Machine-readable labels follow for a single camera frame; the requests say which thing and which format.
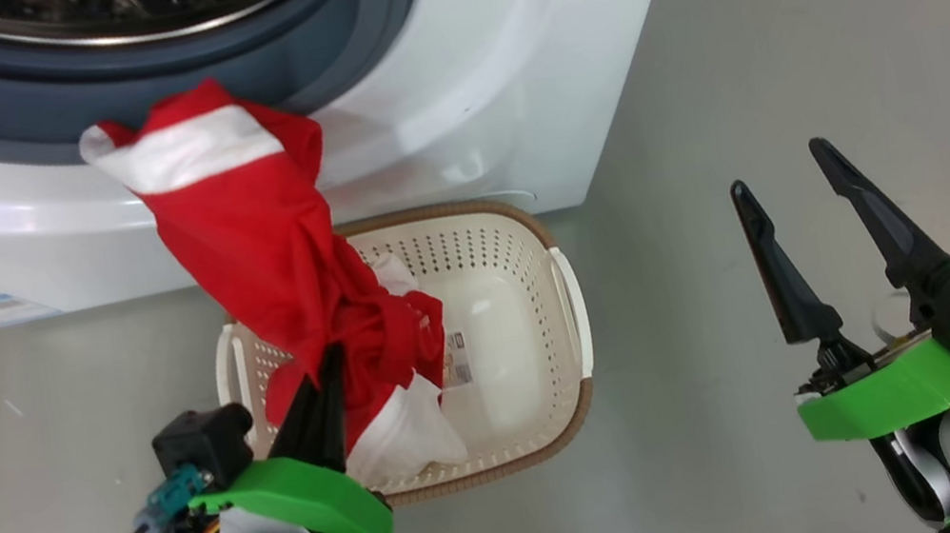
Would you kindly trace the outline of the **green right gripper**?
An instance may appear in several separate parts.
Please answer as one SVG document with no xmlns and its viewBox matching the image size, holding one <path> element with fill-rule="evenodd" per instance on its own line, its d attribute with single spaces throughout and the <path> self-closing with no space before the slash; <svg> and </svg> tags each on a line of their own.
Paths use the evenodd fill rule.
<svg viewBox="0 0 950 533">
<path fill-rule="evenodd" d="M 950 278 L 950 254 L 827 138 L 808 144 L 833 192 L 848 200 L 876 243 L 892 287 L 917 298 L 934 294 Z M 832 339 L 819 345 L 818 370 L 794 393 L 797 415 L 814 440 L 878 440 L 950 410 L 950 351 L 929 328 L 871 351 L 841 336 L 839 312 L 787 257 L 752 189 L 736 180 L 729 196 L 784 341 Z"/>
</svg>

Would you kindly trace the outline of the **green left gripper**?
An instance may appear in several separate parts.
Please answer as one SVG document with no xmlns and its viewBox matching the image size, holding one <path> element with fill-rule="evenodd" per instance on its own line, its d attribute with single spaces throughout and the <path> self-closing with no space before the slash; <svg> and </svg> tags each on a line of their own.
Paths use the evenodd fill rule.
<svg viewBox="0 0 950 533">
<path fill-rule="evenodd" d="M 188 504 L 218 517 L 219 533 L 393 533 L 391 508 L 345 473 L 344 351 L 329 345 L 317 377 L 300 384 L 271 459 Z"/>
</svg>

